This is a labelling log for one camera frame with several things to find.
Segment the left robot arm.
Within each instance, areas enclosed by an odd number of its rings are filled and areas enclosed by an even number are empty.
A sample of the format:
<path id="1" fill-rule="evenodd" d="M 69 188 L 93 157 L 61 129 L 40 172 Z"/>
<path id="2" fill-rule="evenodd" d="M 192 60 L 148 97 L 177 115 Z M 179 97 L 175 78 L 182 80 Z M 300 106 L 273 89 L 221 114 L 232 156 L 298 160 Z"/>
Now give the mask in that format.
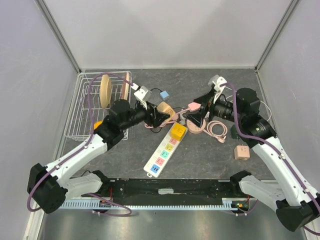
<path id="1" fill-rule="evenodd" d="M 73 177 L 82 167 L 94 158 L 106 153 L 124 138 L 124 131 L 141 122 L 148 126 L 159 127 L 170 115 L 161 112 L 157 106 L 148 102 L 137 103 L 131 108 L 125 99 L 117 100 L 100 124 L 92 127 L 89 137 L 76 148 L 59 159 L 43 166 L 35 164 L 29 174 L 27 208 L 34 211 L 31 201 L 38 208 L 50 214 L 56 211 L 67 199 L 86 194 L 106 196 L 110 191 L 109 180 L 99 170 L 82 176 Z"/>

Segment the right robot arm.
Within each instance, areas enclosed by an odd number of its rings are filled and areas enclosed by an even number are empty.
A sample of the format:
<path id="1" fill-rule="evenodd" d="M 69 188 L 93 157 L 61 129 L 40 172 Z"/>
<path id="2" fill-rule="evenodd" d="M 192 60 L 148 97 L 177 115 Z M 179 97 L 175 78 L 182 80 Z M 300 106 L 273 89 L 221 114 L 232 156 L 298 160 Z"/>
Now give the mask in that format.
<path id="1" fill-rule="evenodd" d="M 320 192 L 312 187 L 294 166 L 285 152 L 276 131 L 259 114 L 261 101 L 250 88 L 240 88 L 233 94 L 233 101 L 215 100 L 216 90 L 194 99 L 198 110 L 184 117 L 198 127 L 209 115 L 234 123 L 237 134 L 268 167 L 280 185 L 280 190 L 258 180 L 248 171 L 230 177 L 229 191 L 235 197 L 243 194 L 254 197 L 272 209 L 289 231 L 304 228 L 320 216 Z"/>

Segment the white multicolour power strip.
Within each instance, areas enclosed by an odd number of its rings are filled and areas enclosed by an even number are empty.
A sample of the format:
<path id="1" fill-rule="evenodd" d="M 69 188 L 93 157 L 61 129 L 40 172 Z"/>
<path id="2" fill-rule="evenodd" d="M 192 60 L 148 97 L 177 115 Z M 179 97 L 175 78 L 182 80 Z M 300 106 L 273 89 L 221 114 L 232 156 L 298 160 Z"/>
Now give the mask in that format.
<path id="1" fill-rule="evenodd" d="M 149 178 L 159 177 L 180 143 L 180 141 L 171 137 L 170 131 L 165 135 L 159 146 L 143 167 L 143 170 Z"/>

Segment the beige wooden cube socket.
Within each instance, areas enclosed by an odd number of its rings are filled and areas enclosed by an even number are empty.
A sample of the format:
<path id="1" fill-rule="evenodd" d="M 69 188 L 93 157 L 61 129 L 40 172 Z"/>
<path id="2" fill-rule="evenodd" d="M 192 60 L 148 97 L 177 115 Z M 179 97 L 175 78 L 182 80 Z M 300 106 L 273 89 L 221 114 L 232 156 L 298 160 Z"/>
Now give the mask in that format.
<path id="1" fill-rule="evenodd" d="M 162 101 L 158 106 L 157 106 L 157 109 L 159 112 L 162 112 L 162 113 L 166 113 L 166 114 L 169 114 L 170 115 L 170 118 L 165 120 L 165 122 L 169 122 L 171 121 L 171 119 L 175 116 L 176 112 L 173 110 L 173 108 L 168 104 L 166 103 L 165 101 Z"/>

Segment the dark green cube socket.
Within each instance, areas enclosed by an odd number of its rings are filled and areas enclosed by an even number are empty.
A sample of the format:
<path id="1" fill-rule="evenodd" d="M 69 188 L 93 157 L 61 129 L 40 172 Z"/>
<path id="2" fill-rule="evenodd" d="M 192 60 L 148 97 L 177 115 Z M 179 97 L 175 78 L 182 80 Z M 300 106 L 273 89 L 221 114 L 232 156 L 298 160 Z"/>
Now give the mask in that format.
<path id="1" fill-rule="evenodd" d="M 230 134 L 232 139 L 239 140 L 241 138 L 235 125 L 230 128 Z"/>

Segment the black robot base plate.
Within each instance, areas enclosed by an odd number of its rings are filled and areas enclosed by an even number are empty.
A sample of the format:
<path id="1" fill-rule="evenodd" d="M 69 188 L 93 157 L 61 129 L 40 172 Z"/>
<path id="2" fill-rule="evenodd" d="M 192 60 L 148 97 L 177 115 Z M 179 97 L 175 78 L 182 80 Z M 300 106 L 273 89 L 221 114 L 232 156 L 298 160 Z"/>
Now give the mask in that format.
<path id="1" fill-rule="evenodd" d="M 254 200 L 229 180 L 111 178 L 95 193 L 117 204 L 218 204 L 222 199 Z"/>

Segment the yellow cube socket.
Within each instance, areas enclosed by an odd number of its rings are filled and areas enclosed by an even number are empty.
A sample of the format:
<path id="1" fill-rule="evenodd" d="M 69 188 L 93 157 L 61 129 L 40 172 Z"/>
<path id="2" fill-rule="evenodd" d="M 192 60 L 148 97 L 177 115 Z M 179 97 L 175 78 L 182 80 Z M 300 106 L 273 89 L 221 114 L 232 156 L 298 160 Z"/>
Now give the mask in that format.
<path id="1" fill-rule="evenodd" d="M 184 125 L 181 125 L 180 123 L 176 122 L 171 127 L 169 135 L 174 140 L 180 142 L 186 135 L 187 131 L 188 129 Z"/>

